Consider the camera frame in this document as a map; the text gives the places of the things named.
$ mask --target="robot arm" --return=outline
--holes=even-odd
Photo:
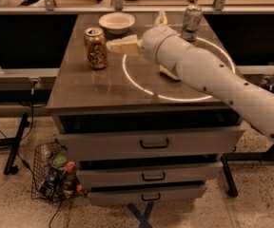
[[[221,100],[274,142],[274,94],[242,79],[214,54],[194,47],[177,34],[168,26],[154,27],[136,45],[150,62]]]

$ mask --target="gray drawer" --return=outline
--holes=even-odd
[[[168,131],[61,134],[74,162],[230,152],[244,133],[239,126]]]
[[[77,177],[83,187],[90,191],[92,187],[212,180],[222,167],[222,163],[218,161],[136,168],[79,170]]]
[[[173,187],[148,188],[143,190],[122,190],[110,192],[90,192],[88,198],[92,205],[113,205],[131,202],[158,200],[184,200],[201,198],[206,186],[187,185]]]

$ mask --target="floor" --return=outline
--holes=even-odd
[[[8,137],[14,136],[24,112],[30,113],[30,109],[1,108],[0,130]],[[246,132],[237,145],[238,151],[262,151],[271,145],[247,123],[243,125]],[[57,134],[45,108],[35,108],[33,128],[21,143],[20,156],[32,166],[35,147],[53,142]],[[0,149],[0,228],[49,227],[59,203],[48,204],[31,199],[31,173],[18,158],[15,164],[19,172],[5,176],[8,154],[8,149]],[[239,191],[237,198],[227,194],[225,176],[221,171],[215,180],[206,183],[207,191],[201,199],[155,202],[151,210],[149,205],[140,203],[98,207],[91,206],[85,197],[70,199],[62,203],[51,227],[274,228],[274,163],[232,162],[230,167]],[[133,215],[129,207],[137,214]]]

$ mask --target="white bowl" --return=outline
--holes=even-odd
[[[135,18],[123,12],[108,13],[99,19],[99,25],[106,28],[111,34],[126,33],[134,23]]]

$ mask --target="drawer handle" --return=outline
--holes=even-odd
[[[157,201],[157,200],[160,199],[160,193],[158,193],[158,197],[157,197],[157,198],[153,198],[153,199],[145,199],[144,195],[142,194],[142,195],[141,195],[141,199],[142,199],[143,201]]]
[[[166,178],[166,174],[165,174],[165,172],[163,172],[163,176],[161,178],[158,178],[158,179],[147,179],[145,177],[144,173],[143,173],[142,177],[143,177],[144,181],[162,181],[162,180],[164,180]]]
[[[146,145],[146,144],[144,144],[143,140],[140,140],[139,144],[144,149],[168,148],[168,146],[169,146],[169,140],[168,140],[168,138],[166,138],[166,144],[165,145]]]

